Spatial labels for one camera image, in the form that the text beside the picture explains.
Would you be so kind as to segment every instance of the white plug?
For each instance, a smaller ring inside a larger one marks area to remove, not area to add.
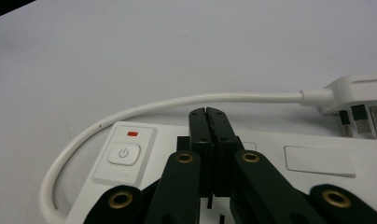
[[[359,133],[370,133],[366,107],[370,108],[372,123],[377,134],[377,74],[339,78],[324,89],[301,91],[301,105],[319,106],[324,115],[340,113],[345,135],[352,137],[348,110]]]
[[[301,105],[317,105],[324,115],[338,114],[353,105],[377,105],[377,74],[339,78],[324,89],[300,91]]]

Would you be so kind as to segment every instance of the power button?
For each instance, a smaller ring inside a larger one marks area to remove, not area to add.
[[[110,150],[109,161],[116,165],[134,165],[140,154],[140,147],[135,144],[115,144]]]

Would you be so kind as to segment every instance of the white background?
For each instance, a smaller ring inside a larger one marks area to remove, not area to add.
[[[43,223],[37,198],[56,156],[95,121],[211,92],[297,92],[377,73],[377,1],[38,0],[0,17],[0,223]],[[299,105],[212,105],[234,128],[341,136]],[[132,121],[186,125],[199,107]],[[68,212],[108,130],[56,186]]]

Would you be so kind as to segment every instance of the white power strip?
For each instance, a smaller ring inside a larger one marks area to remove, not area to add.
[[[235,131],[248,150],[265,155],[302,192],[332,184],[347,189],[377,211],[377,140],[286,133]],[[66,223],[83,223],[108,189],[117,185],[144,189],[161,177],[176,137],[189,128],[133,122],[114,124]],[[202,200],[200,223],[234,223],[228,198],[214,198],[212,209]]]

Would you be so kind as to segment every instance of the red indicator light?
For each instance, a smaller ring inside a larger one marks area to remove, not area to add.
[[[137,133],[137,132],[128,132],[127,135],[128,135],[128,136],[135,137],[135,136],[138,135],[138,133]]]

